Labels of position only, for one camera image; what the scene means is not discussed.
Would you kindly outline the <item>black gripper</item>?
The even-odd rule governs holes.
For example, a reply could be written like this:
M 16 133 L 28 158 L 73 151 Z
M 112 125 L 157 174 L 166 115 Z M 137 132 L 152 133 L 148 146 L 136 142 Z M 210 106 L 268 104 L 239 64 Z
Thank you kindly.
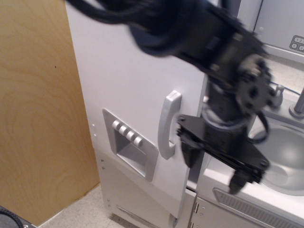
M 184 161 L 192 168 L 203 152 L 218 159 L 235 170 L 229 183 L 229 193 L 238 194 L 247 182 L 259 183 L 269 168 L 268 159 L 256 144 L 265 141 L 269 125 L 262 112 L 257 113 L 265 133 L 257 139 L 250 138 L 247 130 L 249 120 L 241 118 L 223 122 L 216 117 L 180 115 L 177 123 Z

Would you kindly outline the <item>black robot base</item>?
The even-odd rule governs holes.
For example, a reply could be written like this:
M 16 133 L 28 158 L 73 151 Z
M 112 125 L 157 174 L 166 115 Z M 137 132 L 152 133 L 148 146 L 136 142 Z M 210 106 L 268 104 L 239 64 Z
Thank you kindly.
M 0 228 L 37 228 L 37 226 L 1 206 Z

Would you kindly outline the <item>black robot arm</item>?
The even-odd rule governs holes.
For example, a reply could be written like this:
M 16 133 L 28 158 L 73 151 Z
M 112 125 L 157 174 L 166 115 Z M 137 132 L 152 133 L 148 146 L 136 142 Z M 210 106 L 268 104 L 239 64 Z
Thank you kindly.
M 269 167 L 257 149 L 268 133 L 248 136 L 256 115 L 264 128 L 262 109 L 274 103 L 271 74 L 263 44 L 228 12 L 206 0 L 101 0 L 99 8 L 84 0 L 70 4 L 96 21 L 125 24 L 136 45 L 146 54 L 174 56 L 209 77 L 208 100 L 200 117 L 180 115 L 177 131 L 185 163 L 192 167 L 206 152 L 234 169 L 230 194 L 246 183 L 260 182 Z

